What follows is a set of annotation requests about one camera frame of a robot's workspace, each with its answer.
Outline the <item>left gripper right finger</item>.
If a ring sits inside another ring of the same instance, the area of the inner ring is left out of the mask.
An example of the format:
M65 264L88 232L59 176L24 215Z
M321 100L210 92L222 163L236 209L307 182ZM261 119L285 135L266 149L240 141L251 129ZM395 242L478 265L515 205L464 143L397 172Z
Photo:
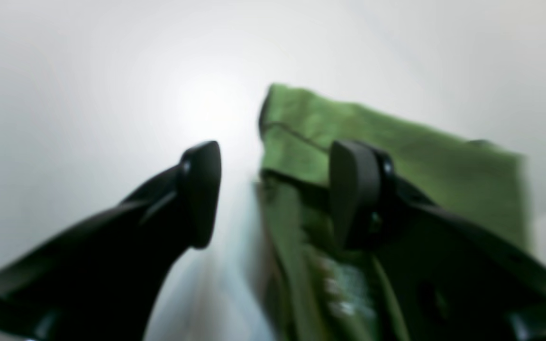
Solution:
M384 151L336 140L334 238L375 256L412 341L546 341L546 266L431 201Z

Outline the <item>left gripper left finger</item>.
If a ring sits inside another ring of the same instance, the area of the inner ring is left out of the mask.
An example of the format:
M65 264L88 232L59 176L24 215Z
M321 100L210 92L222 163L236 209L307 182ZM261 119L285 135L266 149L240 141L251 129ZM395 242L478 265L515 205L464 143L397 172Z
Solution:
M119 204L0 269L0 332L35 341L140 341L165 278L214 233L220 146L203 142Z

